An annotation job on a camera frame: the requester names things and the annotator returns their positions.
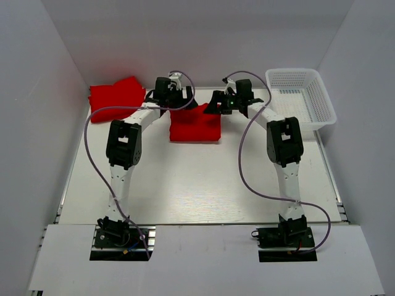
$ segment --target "cable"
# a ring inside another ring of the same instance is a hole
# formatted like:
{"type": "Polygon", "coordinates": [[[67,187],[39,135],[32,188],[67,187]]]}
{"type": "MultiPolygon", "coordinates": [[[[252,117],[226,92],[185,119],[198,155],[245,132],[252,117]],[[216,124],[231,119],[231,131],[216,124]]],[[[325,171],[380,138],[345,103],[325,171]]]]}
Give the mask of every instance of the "cable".
{"type": "Polygon", "coordinates": [[[331,231],[331,218],[329,217],[329,214],[328,214],[322,207],[320,207],[319,205],[316,205],[316,204],[314,204],[314,203],[302,202],[302,201],[298,201],[298,200],[294,200],[294,199],[287,199],[287,198],[283,198],[283,197],[273,197],[273,196],[269,196],[269,195],[265,195],[265,194],[259,193],[259,192],[257,192],[256,190],[254,190],[250,185],[248,185],[248,183],[247,183],[247,181],[246,181],[246,178],[244,177],[243,169],[241,168],[241,149],[243,148],[244,140],[245,140],[245,138],[246,138],[247,132],[248,132],[249,128],[251,127],[252,123],[258,118],[258,116],[259,116],[259,115],[266,109],[266,107],[271,103],[271,101],[272,101],[272,92],[269,90],[269,87],[267,86],[266,82],[265,82],[261,77],[259,77],[258,75],[254,74],[254,73],[252,73],[252,72],[249,72],[249,71],[244,71],[244,70],[235,71],[235,72],[233,72],[233,73],[230,73],[228,76],[226,76],[226,78],[229,78],[230,76],[232,76],[232,75],[234,75],[234,74],[237,74],[237,73],[247,73],[247,74],[250,74],[250,75],[252,75],[252,76],[258,78],[258,79],[263,83],[263,85],[266,87],[267,92],[269,93],[269,100],[268,100],[267,103],[266,103],[266,104],[255,114],[255,116],[251,118],[251,120],[250,120],[249,123],[247,124],[246,129],[244,130],[243,135],[241,136],[240,145],[239,145],[239,151],[238,151],[238,166],[239,166],[239,175],[240,175],[240,178],[241,178],[243,184],[247,187],[248,190],[250,190],[252,193],[255,193],[256,195],[258,195],[258,196],[260,196],[260,197],[263,197],[263,198],[265,198],[265,199],[271,199],[271,200],[279,200],[279,201],[283,201],[283,202],[296,202],[296,203],[301,204],[301,205],[309,205],[309,206],[311,206],[311,207],[315,207],[315,208],[320,209],[320,210],[325,214],[325,216],[326,216],[326,218],[327,218],[327,220],[328,220],[328,230],[327,230],[327,232],[326,232],[325,237],[323,238],[323,240],[321,240],[321,242],[320,242],[318,245],[316,245],[314,248],[312,248],[312,249],[310,249],[310,250],[298,252],[298,254],[305,254],[305,253],[313,252],[313,251],[317,250],[319,247],[321,247],[321,246],[325,243],[325,241],[328,239],[328,237],[329,237],[329,233],[330,233],[330,231],[331,231]]]}
{"type": "Polygon", "coordinates": [[[259,231],[258,230],[254,230],[253,232],[251,232],[251,236],[256,239],[259,236],[259,231]]]}
{"type": "Polygon", "coordinates": [[[129,240],[130,240],[130,233],[128,234],[129,236],[128,236],[128,239],[127,239],[127,241],[123,244],[123,245],[115,245],[115,246],[117,246],[117,247],[123,247],[124,245],[127,245],[128,244],[128,242],[129,242],[129,240]]]}
{"type": "Polygon", "coordinates": [[[138,242],[132,245],[131,247],[127,248],[126,250],[123,251],[123,254],[126,255],[127,253],[131,252],[135,247],[137,247],[138,242]]]}
{"type": "Polygon", "coordinates": [[[147,92],[145,99],[148,99],[151,96],[151,94],[153,94],[153,93],[154,93],[153,89],[150,90],[149,92],[147,92]]]}
{"type": "Polygon", "coordinates": [[[302,248],[302,240],[299,242],[299,246],[297,247],[297,249],[295,251],[290,251],[290,254],[295,254],[298,253],[298,251],[302,248]]]}
{"type": "Polygon", "coordinates": [[[184,72],[179,71],[179,70],[173,70],[173,71],[170,71],[169,73],[171,74],[171,73],[175,73],[175,72],[181,73],[182,75],[184,75],[185,77],[187,77],[187,79],[188,79],[189,82],[191,83],[191,86],[192,86],[192,89],[193,89],[192,98],[191,98],[191,99],[189,100],[189,102],[186,103],[184,106],[181,106],[181,107],[179,107],[179,108],[163,108],[163,107],[126,107],[126,106],[104,107],[104,108],[97,109],[97,110],[94,111],[90,116],[88,116],[88,119],[86,119],[86,121],[85,121],[85,126],[84,126],[84,145],[85,145],[85,150],[86,150],[86,154],[87,154],[87,156],[88,156],[89,162],[92,164],[92,167],[94,168],[94,170],[96,171],[96,173],[99,175],[99,177],[103,180],[104,184],[106,184],[106,186],[107,186],[108,189],[110,190],[110,193],[111,193],[112,197],[114,198],[115,205],[117,206],[117,209],[118,209],[119,213],[121,214],[122,218],[125,219],[125,221],[126,221],[127,223],[133,225],[133,226],[137,229],[138,234],[139,234],[139,238],[143,241],[144,248],[145,248],[145,250],[146,250],[148,260],[149,260],[150,256],[149,256],[149,251],[148,251],[147,243],[146,243],[146,241],[145,241],[145,239],[144,239],[144,238],[145,238],[144,234],[141,232],[141,230],[140,230],[140,228],[138,227],[138,225],[137,225],[136,223],[134,223],[131,219],[129,219],[129,217],[127,217],[127,216],[124,214],[124,212],[122,211],[122,209],[121,209],[121,207],[120,207],[120,205],[119,205],[119,203],[118,203],[117,197],[115,196],[114,190],[111,188],[110,183],[106,180],[106,178],[105,178],[105,177],[103,176],[103,174],[100,172],[98,166],[95,164],[95,162],[94,162],[94,160],[93,160],[93,158],[92,158],[92,155],[91,155],[91,152],[89,151],[89,146],[88,146],[88,125],[89,125],[89,121],[91,120],[92,117],[94,117],[97,113],[102,112],[102,111],[105,111],[105,110],[113,110],[113,109],[124,109],[124,110],[139,110],[139,109],[150,109],[150,110],[155,110],[155,109],[156,109],[156,110],[157,110],[157,109],[159,109],[159,110],[165,110],[165,111],[178,111],[178,110],[181,110],[181,109],[185,108],[185,107],[188,106],[190,103],[192,103],[192,101],[194,100],[194,98],[195,98],[195,93],[196,93],[196,88],[195,88],[195,85],[194,85],[192,79],[191,79],[187,74],[185,74],[184,72]]]}

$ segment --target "white plastic basket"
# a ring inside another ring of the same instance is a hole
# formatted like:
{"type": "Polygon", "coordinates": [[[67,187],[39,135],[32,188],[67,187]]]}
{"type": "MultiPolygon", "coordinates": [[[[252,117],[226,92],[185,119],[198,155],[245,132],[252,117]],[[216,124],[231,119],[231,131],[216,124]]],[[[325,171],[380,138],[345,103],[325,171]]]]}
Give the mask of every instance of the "white plastic basket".
{"type": "Polygon", "coordinates": [[[270,108],[284,117],[296,117],[302,131],[316,131],[336,122],[320,74],[313,69],[283,68],[266,71],[272,91],[270,108]]]}

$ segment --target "white panel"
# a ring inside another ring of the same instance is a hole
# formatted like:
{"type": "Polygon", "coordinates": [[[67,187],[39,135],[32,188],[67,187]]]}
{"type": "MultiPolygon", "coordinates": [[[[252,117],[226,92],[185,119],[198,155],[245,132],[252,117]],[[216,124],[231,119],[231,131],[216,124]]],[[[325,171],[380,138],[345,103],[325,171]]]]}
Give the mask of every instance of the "white panel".
{"type": "Polygon", "coordinates": [[[179,68],[198,86],[234,70],[317,68],[352,0],[43,0],[88,84],[179,68]]]}
{"type": "Polygon", "coordinates": [[[347,215],[395,295],[395,2],[356,0],[319,72],[338,116],[322,133],[347,215]]]}
{"type": "MultiPolygon", "coordinates": [[[[267,92],[255,90],[267,99],[267,92]]],[[[197,102],[208,102],[212,89],[199,89],[197,102]]],[[[237,154],[248,119],[239,112],[222,116],[222,137],[218,144],[169,142],[168,112],[143,133],[143,151],[133,172],[129,205],[133,221],[139,224],[174,223],[276,223],[281,202],[263,199],[249,192],[240,180],[237,154]]],[[[90,124],[88,142],[104,176],[110,179],[105,154],[109,123],[90,124]]],[[[251,126],[243,147],[246,179],[259,192],[279,196],[277,173],[266,153],[266,131],[251,126]]],[[[314,137],[305,139],[300,164],[301,199],[325,208],[340,220],[335,193],[314,137]]],[[[62,224],[95,224],[108,208],[109,191],[93,170],[81,140],[77,160],[60,217],[62,224]]],[[[304,206],[310,222],[326,221],[316,208],[304,206]]]]}
{"type": "Polygon", "coordinates": [[[76,149],[87,87],[39,0],[0,3],[0,287],[25,293],[76,149]]]}
{"type": "MultiPolygon", "coordinates": [[[[93,225],[50,225],[30,289],[44,295],[371,296],[383,293],[358,226],[335,226],[316,262],[259,263],[249,226],[159,226],[149,262],[89,261],[93,225]]],[[[315,240],[326,226],[312,228],[315,240]]]]}

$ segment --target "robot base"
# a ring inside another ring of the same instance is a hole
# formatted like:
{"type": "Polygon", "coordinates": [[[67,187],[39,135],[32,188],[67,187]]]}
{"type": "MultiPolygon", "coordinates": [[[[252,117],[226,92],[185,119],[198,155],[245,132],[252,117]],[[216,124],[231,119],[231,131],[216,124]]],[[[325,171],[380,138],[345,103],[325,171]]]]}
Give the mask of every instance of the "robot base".
{"type": "MultiPolygon", "coordinates": [[[[147,228],[140,228],[140,230],[143,232],[145,235],[145,241],[148,244],[148,231],[149,229],[147,228]]],[[[96,236],[94,238],[94,246],[99,249],[111,249],[111,248],[123,248],[127,249],[134,245],[135,243],[138,243],[136,247],[138,248],[144,248],[143,241],[139,239],[139,234],[137,229],[135,228],[130,228],[128,230],[128,235],[125,238],[125,241],[119,241],[117,239],[114,239],[113,236],[111,236],[109,233],[106,233],[102,229],[97,229],[96,230],[96,236]]]]}
{"type": "Polygon", "coordinates": [[[254,232],[258,232],[258,234],[253,237],[258,239],[259,247],[262,249],[287,248],[297,250],[300,247],[311,249],[315,246],[313,233],[310,227],[307,228],[304,234],[295,238],[290,244],[285,244],[284,238],[277,227],[258,228],[254,232]]]}

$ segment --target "folded red cloth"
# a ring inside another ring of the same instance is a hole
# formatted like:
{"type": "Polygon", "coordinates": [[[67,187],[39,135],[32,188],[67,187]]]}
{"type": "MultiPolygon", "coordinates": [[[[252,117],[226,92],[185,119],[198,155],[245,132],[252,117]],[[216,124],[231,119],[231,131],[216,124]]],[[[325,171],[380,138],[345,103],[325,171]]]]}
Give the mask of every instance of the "folded red cloth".
{"type": "Polygon", "coordinates": [[[208,104],[192,110],[170,111],[171,142],[212,142],[221,138],[221,115],[204,114],[208,104]]]}
{"type": "MultiPolygon", "coordinates": [[[[129,77],[116,82],[114,85],[91,86],[89,103],[91,112],[103,107],[126,106],[139,107],[144,102],[146,90],[135,77],[129,77]]],[[[136,110],[110,109],[95,114],[91,122],[98,123],[114,119],[123,119],[136,110]]]]}

